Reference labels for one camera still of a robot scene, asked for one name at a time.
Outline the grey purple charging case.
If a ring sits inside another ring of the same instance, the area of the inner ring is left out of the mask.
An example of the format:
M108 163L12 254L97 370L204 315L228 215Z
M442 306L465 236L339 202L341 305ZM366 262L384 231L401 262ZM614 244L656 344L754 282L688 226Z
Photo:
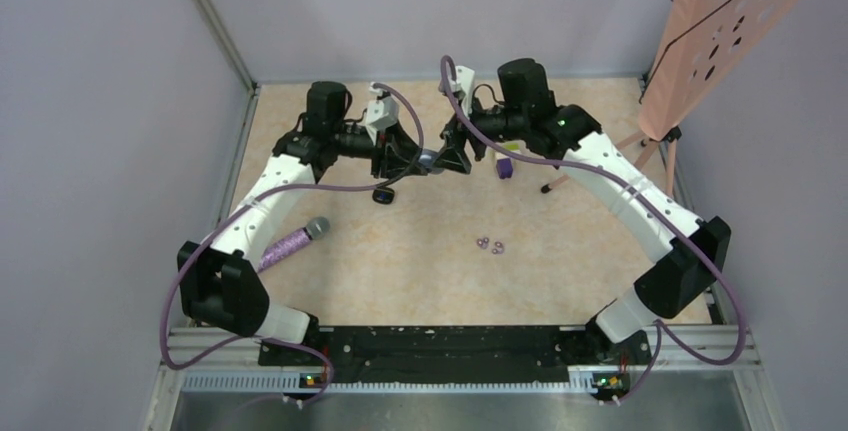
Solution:
M426 171L428 175L439 175L444 172L444 169L436 165L438 152L430 149L423 149L418 158L418 164Z

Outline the glossy black charging case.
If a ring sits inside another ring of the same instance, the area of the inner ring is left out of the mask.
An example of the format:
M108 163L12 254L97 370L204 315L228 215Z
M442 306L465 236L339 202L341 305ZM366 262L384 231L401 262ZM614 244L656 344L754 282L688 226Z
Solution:
M372 200L380 205L391 205L396 199L396 191L388 187L380 187L372 192Z

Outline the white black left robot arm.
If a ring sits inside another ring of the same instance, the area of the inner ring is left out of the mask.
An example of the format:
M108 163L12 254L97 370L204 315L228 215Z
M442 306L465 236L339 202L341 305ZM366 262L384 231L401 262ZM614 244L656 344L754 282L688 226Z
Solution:
M202 242L187 242L178 255L183 313L244 338L282 341L297 364L319 355L320 337L309 330L310 316L271 301L259 267L285 217L308 190L328 190L326 171L341 157L368 159L372 173L392 184L424 173L419 158L423 130L416 139L403 130L398 108L413 109L397 90L371 84L364 115L347 118L352 95L333 81L313 83L306 109L272 148L265 168L228 218Z

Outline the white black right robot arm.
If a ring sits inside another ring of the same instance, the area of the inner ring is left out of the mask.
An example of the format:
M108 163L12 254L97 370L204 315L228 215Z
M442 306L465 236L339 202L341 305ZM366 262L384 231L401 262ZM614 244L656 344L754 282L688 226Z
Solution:
M526 163L561 168L589 191L637 240L652 266L586 325L586 348L612 363L644 327L677 317L717 282L730 240L718 217L705 220L657 187L628 161L584 108L557 103L544 67L519 58L498 70L503 98L485 109L474 96L471 69L445 55L440 90L463 141L478 156L519 140Z

